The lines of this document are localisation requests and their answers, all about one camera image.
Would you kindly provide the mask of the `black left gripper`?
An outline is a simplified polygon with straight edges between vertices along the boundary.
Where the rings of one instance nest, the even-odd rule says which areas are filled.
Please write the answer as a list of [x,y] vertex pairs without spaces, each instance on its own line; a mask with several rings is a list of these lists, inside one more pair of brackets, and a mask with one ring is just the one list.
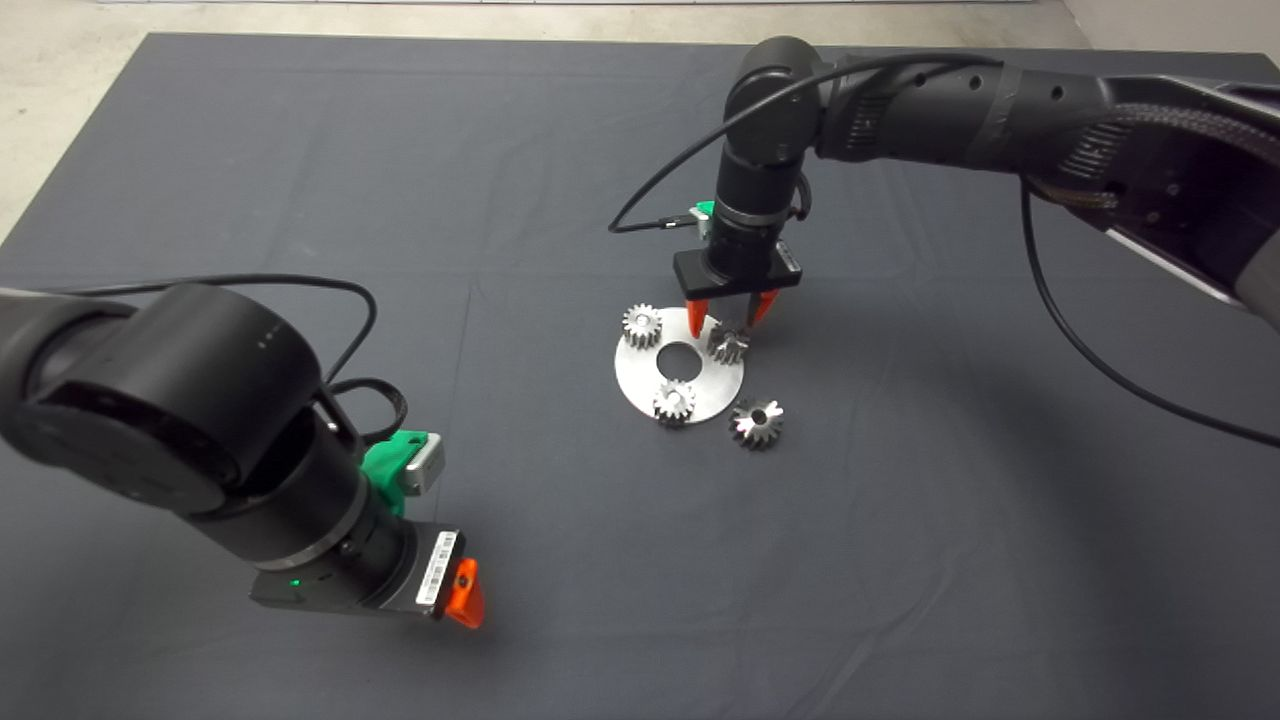
[[269,609],[343,615],[448,619],[468,629],[485,620],[476,559],[466,534],[439,523],[396,520],[365,541],[346,537],[298,568],[260,571],[250,598]]

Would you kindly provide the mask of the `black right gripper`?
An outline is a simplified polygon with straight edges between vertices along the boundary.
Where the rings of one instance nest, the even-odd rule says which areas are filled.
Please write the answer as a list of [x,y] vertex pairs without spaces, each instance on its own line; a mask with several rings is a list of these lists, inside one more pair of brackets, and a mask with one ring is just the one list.
[[676,281],[685,300],[689,334],[699,340],[710,299],[748,295],[745,327],[763,323],[782,288],[794,287],[803,269],[781,238],[778,225],[740,225],[712,220],[701,247],[676,252]]

